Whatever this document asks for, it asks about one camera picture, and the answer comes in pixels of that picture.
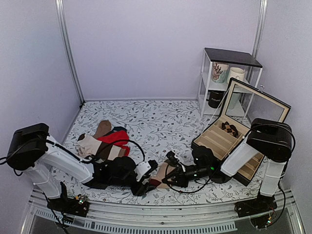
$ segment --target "leaf pattern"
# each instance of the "leaf pattern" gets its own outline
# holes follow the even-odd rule
[[[77,154],[79,135],[93,135],[99,122],[108,119],[113,126],[127,128],[129,138],[143,148],[147,159],[155,159],[161,164],[167,152],[172,150],[183,158],[185,163],[192,164],[191,142],[211,118],[216,119],[213,116],[200,117],[197,101],[91,101],[83,106],[64,146]],[[236,117],[236,120],[249,124],[241,117]],[[130,157],[136,163],[140,162],[140,150],[134,145],[129,146]],[[53,168],[51,172],[56,179],[65,183],[69,195],[83,194],[91,200],[123,204],[193,205],[255,197],[266,163],[267,160],[264,160],[248,187],[232,179],[225,184],[208,184],[195,194],[155,189],[141,197],[133,196],[130,188],[120,186],[109,186],[105,190],[90,189],[57,168]],[[181,190],[194,191],[199,187],[200,184],[190,182],[188,188]]]

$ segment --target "white canister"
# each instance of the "white canister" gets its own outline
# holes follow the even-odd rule
[[[239,67],[231,67],[226,82],[229,83],[232,77],[244,81],[245,71]]]

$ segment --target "black shelf top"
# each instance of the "black shelf top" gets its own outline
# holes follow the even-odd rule
[[[205,48],[205,52],[211,62],[232,63],[262,68],[262,65],[249,53],[213,48]]]

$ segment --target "open box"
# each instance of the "open box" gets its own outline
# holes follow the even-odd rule
[[[237,101],[241,102],[242,108],[247,112],[245,119],[230,116],[230,107],[235,106]],[[192,149],[205,146],[212,150],[218,160],[224,161],[249,131],[250,125],[255,118],[284,122],[290,108],[289,105],[263,91],[232,78],[218,119],[192,141]],[[238,136],[234,137],[221,129],[222,123],[225,122],[236,127]],[[254,177],[263,158],[264,155],[258,153],[233,177],[247,186]]]

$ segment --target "black cup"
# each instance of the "black cup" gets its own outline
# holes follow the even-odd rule
[[[224,92],[223,91],[210,91],[208,105],[212,108],[218,108],[222,101]]]

